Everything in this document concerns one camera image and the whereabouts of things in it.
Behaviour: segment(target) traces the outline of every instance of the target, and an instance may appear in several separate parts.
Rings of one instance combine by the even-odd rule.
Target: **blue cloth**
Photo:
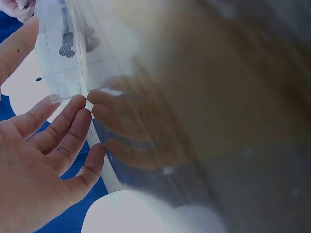
[[[5,40],[10,34],[20,28],[22,24],[18,20],[7,16],[0,11],[0,42]],[[1,96],[0,120],[7,120],[14,117],[15,114],[11,108],[8,96]],[[48,122],[40,128],[39,131],[45,130],[49,126]],[[73,177],[84,164],[89,146],[87,143],[83,145],[76,161],[72,167],[62,176],[63,179]],[[58,218],[52,220],[37,233],[80,233],[84,217],[91,204],[98,198],[107,194],[107,189],[100,178],[95,184],[91,192],[78,204],[66,210]]]

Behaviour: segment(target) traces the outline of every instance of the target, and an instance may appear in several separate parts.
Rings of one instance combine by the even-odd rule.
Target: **plastic wrap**
[[[82,71],[76,84],[121,183],[185,209],[177,219],[189,232],[311,230],[308,1],[67,6],[79,52],[72,67]],[[49,47],[56,26],[44,25]],[[45,76],[60,90],[63,58],[50,56]],[[213,217],[201,218],[207,212]]]

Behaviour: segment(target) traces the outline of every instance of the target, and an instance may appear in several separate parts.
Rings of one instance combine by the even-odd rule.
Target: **human hand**
[[[0,45],[0,85],[34,48],[39,22],[33,17]],[[86,99],[74,97],[43,132],[34,133],[56,110],[44,98],[24,115],[0,122],[0,232],[36,231],[79,202],[98,180],[104,147],[95,145],[76,177],[62,180],[91,123]]]
[[[24,23],[35,11],[36,0],[0,0],[0,10]]]
[[[108,139],[105,147],[128,166],[144,169],[197,159],[187,133],[161,90],[143,65],[137,62],[137,67],[141,76],[118,76],[103,82],[104,87],[121,91],[124,96],[94,90],[87,99],[94,104],[93,115],[107,129],[145,146]]]

